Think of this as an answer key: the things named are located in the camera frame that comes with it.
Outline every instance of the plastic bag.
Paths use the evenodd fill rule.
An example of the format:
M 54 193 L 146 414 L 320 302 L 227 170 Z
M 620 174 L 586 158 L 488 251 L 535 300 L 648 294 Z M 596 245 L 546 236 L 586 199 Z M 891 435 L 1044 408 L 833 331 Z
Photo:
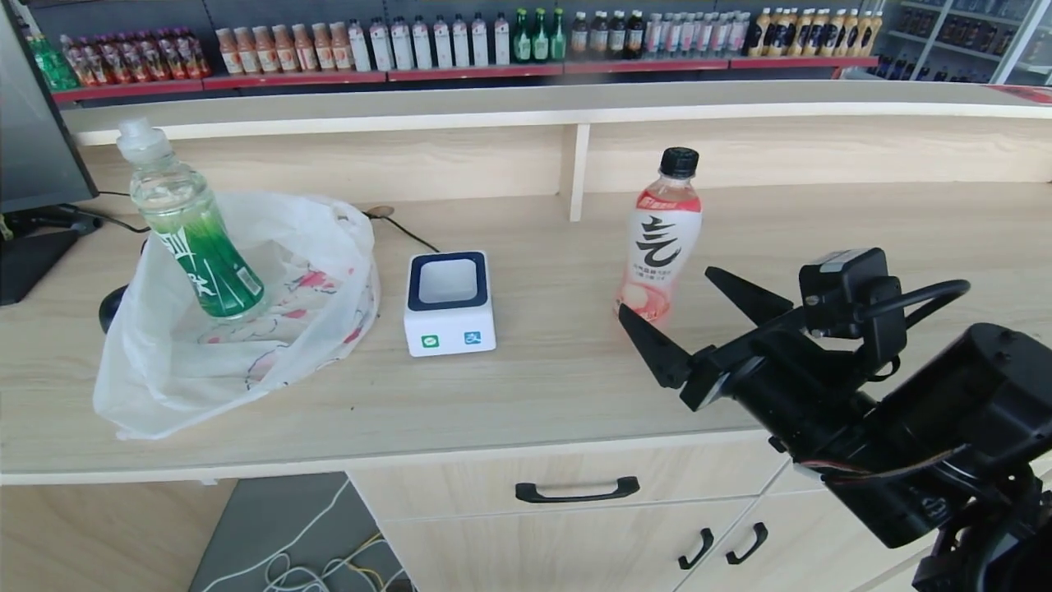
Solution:
M 342 360 L 372 327 L 372 227 L 351 205 L 269 192 L 216 196 L 262 278 L 259 319 L 222 324 L 153 233 L 106 334 L 94 405 L 121 438 L 163 438 Z

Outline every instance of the monitor stand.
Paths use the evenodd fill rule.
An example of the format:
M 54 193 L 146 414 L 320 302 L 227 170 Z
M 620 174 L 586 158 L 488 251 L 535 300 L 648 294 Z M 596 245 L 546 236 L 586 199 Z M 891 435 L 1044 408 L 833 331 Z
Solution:
M 63 229 L 0 242 L 0 307 L 25 299 L 78 237 L 77 230 Z

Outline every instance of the computer monitor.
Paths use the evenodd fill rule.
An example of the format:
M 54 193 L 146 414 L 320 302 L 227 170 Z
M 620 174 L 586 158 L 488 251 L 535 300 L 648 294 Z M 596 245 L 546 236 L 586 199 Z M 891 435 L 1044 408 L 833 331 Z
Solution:
M 0 0 L 0 213 L 98 195 L 7 0 Z M 0 306 L 21 301 L 73 245 L 73 230 L 0 243 Z

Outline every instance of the bottle cap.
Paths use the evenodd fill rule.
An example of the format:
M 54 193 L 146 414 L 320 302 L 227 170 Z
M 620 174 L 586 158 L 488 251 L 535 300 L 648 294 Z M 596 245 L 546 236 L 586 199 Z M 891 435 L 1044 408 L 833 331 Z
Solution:
M 689 179 L 697 171 L 697 151 L 676 146 L 661 155 L 661 173 L 673 179 Z
M 171 154 L 171 144 L 164 131 L 150 127 L 145 117 L 125 119 L 117 124 L 121 135 L 117 138 L 117 149 L 124 160 L 134 164 L 149 162 Z

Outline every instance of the black handle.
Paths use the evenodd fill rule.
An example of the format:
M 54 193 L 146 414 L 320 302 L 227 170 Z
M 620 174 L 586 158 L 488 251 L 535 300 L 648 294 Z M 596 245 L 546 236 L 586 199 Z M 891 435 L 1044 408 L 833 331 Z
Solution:
M 697 554 L 694 555 L 694 558 L 689 562 L 687 560 L 686 555 L 680 555 L 680 569 L 686 571 L 696 566 L 697 562 L 701 562 L 702 557 L 709 552 L 709 549 L 712 547 L 712 543 L 714 540 L 715 537 L 712 536 L 712 531 L 709 529 L 702 529 L 702 550 L 699 551 Z
M 515 498 L 526 504 L 572 504 L 574 502 L 600 502 L 603 499 L 621 499 L 640 491 L 640 481 L 635 477 L 621 477 L 618 489 L 610 493 L 599 495 L 582 495 L 579 497 L 545 497 L 537 492 L 537 484 L 515 484 Z
M 750 556 L 752 556 L 752 554 L 756 552 L 756 549 L 760 549 L 760 546 L 763 545 L 765 540 L 767 540 L 767 527 L 764 526 L 764 523 L 756 523 L 752 525 L 752 531 L 756 533 L 756 542 L 753 543 L 752 547 L 745 552 L 745 555 L 742 555 L 741 557 L 735 555 L 733 551 L 727 553 L 728 564 L 732 566 L 744 564 L 745 560 L 748 559 Z

